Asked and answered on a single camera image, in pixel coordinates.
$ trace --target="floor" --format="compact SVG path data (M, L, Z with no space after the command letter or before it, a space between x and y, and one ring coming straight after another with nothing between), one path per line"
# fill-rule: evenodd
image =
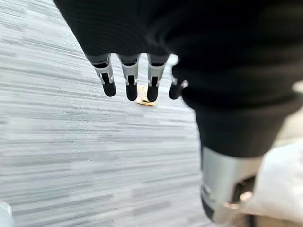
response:
M172 57L154 107L106 97L49 0L0 0L0 200L17 227L206 227L194 113L172 101ZM147 84L147 58L139 84Z

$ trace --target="black finger pad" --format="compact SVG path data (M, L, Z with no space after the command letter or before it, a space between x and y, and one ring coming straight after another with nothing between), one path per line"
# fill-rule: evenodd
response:
M171 99L177 99L181 96L181 92L182 92L182 86L180 84L177 85L171 84L169 90L169 97Z
M128 100L134 101L138 96L137 85L126 85L126 95Z
M104 93L108 97L113 97L116 94L116 86L114 82L112 84L109 83L103 84L103 89L104 89Z
M158 87L156 86L148 86L147 89L147 99L150 102L154 102L157 100L158 97Z

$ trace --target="black knit fabric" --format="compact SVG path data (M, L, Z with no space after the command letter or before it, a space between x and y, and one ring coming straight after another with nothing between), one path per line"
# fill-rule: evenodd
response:
M204 145L255 157L301 107L301 0L55 0L86 55L177 54Z

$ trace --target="white cloth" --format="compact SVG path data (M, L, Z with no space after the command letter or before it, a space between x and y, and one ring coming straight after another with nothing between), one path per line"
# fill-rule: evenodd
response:
M303 223L303 143L269 151L244 213Z

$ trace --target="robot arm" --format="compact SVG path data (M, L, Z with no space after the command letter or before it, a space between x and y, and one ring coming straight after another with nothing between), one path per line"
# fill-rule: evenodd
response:
M292 85L303 79L303 3L54 2L99 76L106 72L95 64L106 54L179 56L172 70L176 93L170 96L177 98L180 84L188 81L182 97L196 112L201 137L203 207L213 222L230 220L252 196L262 157L284 119L302 105ZM158 73L149 74L151 100L161 78L162 66L156 67ZM124 68L128 85L128 72L135 70L136 76L135 63ZM100 79L104 89L113 83Z

